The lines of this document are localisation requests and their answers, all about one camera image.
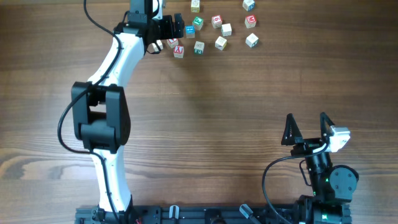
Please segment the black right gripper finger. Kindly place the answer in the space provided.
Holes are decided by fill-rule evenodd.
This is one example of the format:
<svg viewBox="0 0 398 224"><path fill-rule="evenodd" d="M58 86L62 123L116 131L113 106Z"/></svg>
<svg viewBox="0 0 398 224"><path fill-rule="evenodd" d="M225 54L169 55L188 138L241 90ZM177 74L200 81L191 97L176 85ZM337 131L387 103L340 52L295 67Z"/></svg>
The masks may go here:
<svg viewBox="0 0 398 224"><path fill-rule="evenodd" d="M332 135L331 126L333 125L334 122L325 112L320 113L320 131L322 140L329 140L329 137Z"/></svg>
<svg viewBox="0 0 398 224"><path fill-rule="evenodd" d="M282 135L281 145L293 146L296 144L303 143L303 136L297 126L292 113L289 113L286 117L285 129Z"/></svg>

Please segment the red letter Y block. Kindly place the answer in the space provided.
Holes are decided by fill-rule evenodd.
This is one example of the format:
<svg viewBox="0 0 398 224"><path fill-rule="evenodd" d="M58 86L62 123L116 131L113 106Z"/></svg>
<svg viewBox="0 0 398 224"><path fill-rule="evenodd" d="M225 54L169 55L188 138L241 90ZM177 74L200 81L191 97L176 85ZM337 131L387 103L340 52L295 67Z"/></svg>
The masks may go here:
<svg viewBox="0 0 398 224"><path fill-rule="evenodd" d="M175 58L183 58L184 56L184 46L176 45L174 47L174 57Z"/></svg>

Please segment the red letter A block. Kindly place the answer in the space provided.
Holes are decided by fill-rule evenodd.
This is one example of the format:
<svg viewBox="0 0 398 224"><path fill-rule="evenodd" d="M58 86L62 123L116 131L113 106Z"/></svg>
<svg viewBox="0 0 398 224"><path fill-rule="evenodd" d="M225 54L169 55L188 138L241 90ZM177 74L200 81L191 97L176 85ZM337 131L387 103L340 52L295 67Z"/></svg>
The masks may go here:
<svg viewBox="0 0 398 224"><path fill-rule="evenodd" d="M178 39L167 39L167 44L171 49L178 45Z"/></svg>

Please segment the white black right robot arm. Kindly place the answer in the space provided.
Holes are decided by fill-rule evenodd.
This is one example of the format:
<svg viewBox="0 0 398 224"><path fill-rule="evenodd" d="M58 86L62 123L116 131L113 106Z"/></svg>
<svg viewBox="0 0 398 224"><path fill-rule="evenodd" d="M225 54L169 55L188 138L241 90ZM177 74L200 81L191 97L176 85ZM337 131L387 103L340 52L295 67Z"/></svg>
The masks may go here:
<svg viewBox="0 0 398 224"><path fill-rule="evenodd" d="M292 156L304 156L313 195L302 195L294 203L292 223L352 223L349 203L357 188L359 174L346 165L334 166L330 154L342 149L350 139L347 127L337 126L320 115L319 138L303 138L293 114L288 114L281 144L292 146Z"/></svg>

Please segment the plain Z wooden block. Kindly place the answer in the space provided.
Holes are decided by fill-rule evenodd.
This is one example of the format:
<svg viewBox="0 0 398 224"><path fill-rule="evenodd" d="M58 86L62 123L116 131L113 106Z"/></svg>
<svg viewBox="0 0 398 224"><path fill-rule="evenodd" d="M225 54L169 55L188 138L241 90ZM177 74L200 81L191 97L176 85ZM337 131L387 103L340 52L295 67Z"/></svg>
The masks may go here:
<svg viewBox="0 0 398 224"><path fill-rule="evenodd" d="M223 24L221 26L221 33L223 37L230 36L232 34L231 24Z"/></svg>

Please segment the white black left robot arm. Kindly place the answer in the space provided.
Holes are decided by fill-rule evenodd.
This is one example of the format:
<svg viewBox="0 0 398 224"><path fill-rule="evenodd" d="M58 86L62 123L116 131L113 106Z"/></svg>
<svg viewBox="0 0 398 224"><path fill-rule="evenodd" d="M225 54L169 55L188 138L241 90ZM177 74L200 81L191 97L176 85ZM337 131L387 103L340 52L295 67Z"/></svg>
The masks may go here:
<svg viewBox="0 0 398 224"><path fill-rule="evenodd" d="M60 118L73 114L81 154L91 156L99 184L99 204L76 210L76 223L140 223L132 204L124 170L124 147L131 119L124 87L138 64L159 40L179 39L185 28L182 15L163 15L163 1L131 1L122 21L110 32L113 44L100 68L87 82L75 82L72 100Z"/></svg>

